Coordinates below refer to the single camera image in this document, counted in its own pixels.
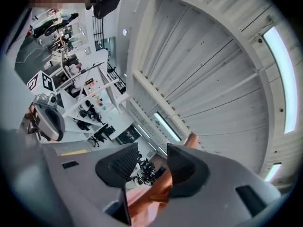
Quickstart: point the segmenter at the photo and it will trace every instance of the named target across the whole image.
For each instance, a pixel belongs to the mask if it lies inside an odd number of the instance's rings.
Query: shelving unit
[[[106,52],[101,53],[100,61],[107,61]],[[90,65],[88,63],[89,59],[86,60],[87,65],[84,66],[86,68]],[[91,88],[90,91],[84,86],[84,82],[88,76],[94,78],[94,82],[96,83],[94,87]],[[112,88],[115,87],[114,83],[118,81],[118,79],[112,80],[106,71],[106,69],[102,68],[101,66],[92,68],[91,71],[81,74],[79,78],[76,78],[83,86],[87,96],[85,98],[76,99],[73,98],[70,94],[68,94],[63,88],[61,88],[58,93],[61,95],[63,107],[57,106],[59,113],[63,116],[65,122],[65,133],[64,137],[61,141],[47,141],[44,137],[41,137],[40,143],[65,143],[65,142],[74,142],[74,141],[84,141],[89,139],[92,135],[94,135],[97,131],[99,131],[105,124],[98,122],[97,120],[92,120],[88,116],[82,117],[80,115],[80,108],[79,105],[89,100],[92,105],[94,105],[96,111],[103,117],[106,116],[108,112],[117,108],[119,110],[119,105],[129,98],[127,93],[122,94],[121,96],[114,96],[112,92]],[[94,95],[100,95],[101,91],[107,92],[109,94],[110,103],[107,103],[106,109],[103,109],[103,106],[99,106],[97,103],[97,99],[93,97]],[[89,131],[81,130],[77,123],[73,120],[77,119],[83,122],[90,123]]]

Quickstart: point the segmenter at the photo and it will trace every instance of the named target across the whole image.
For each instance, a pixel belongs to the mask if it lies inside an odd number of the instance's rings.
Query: railing
[[[103,33],[103,18],[97,19],[93,16],[93,35],[95,41],[95,48],[96,51],[101,50],[104,47],[104,33]],[[123,80],[119,77],[119,75],[113,70],[112,66],[107,63],[107,71],[112,80],[119,79],[114,85],[119,90],[121,94],[125,93],[126,91],[126,84]]]
[[[119,77],[119,75],[116,73],[116,71],[112,70],[112,66],[107,63],[107,72],[110,75],[111,79],[115,80],[115,79],[119,79],[118,82],[116,82],[114,85],[115,87],[119,90],[119,92],[121,94],[126,92],[126,84],[125,82]]]
[[[96,51],[99,51],[104,48],[103,18],[97,19],[93,16],[93,35]]]

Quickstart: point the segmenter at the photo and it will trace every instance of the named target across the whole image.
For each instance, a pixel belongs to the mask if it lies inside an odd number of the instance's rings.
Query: recessed light
[[[275,27],[263,35],[279,68],[285,95],[285,126],[284,134],[294,131],[298,118],[298,93],[294,67],[287,48]]]
[[[146,136],[147,136],[148,138],[150,138],[150,136],[145,132],[145,130],[142,129],[142,127],[141,127],[140,125],[138,125],[138,126],[139,126],[139,128],[146,134]]]
[[[156,112],[154,116],[159,121],[159,123],[162,124],[162,126],[168,131],[168,133],[174,138],[175,141],[181,141],[180,137],[174,132],[174,130],[169,126],[169,124],[158,112]]]
[[[157,150],[155,149],[155,147],[152,146],[152,144],[151,144],[150,142],[148,142],[148,143],[149,143],[149,145],[150,145],[151,147],[153,147],[153,149],[154,149],[155,151],[157,151]]]
[[[274,176],[276,175],[276,173],[278,172],[278,170],[280,169],[280,167],[282,166],[281,163],[275,163],[273,164],[273,166],[271,167],[269,173],[267,174],[267,177],[265,178],[265,182],[270,182]]]
[[[161,147],[159,147],[160,148],[160,150],[162,150],[162,148]],[[167,154],[165,153],[165,151],[164,150],[162,150],[162,152],[167,156]]]
[[[134,129],[138,132],[138,134],[140,134],[142,136],[142,134],[134,127]]]

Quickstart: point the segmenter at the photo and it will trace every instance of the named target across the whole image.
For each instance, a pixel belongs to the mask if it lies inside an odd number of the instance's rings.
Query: cable
[[[35,48],[30,54],[27,55],[27,57],[24,59],[24,61],[16,61],[16,63],[24,63],[27,58],[32,54],[34,53],[35,50],[44,50],[44,48]]]
[[[271,25],[272,23],[273,23],[273,21],[272,21],[272,22],[271,22],[270,24],[268,24],[268,25],[265,25],[265,26],[264,26],[263,28],[265,28],[265,27],[267,27],[267,26]]]

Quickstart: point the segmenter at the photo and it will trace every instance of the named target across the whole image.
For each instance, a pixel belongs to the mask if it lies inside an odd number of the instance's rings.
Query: fisheye lens view
[[[302,167],[303,54],[272,0],[28,1],[0,69],[1,172],[23,223],[278,215]]]

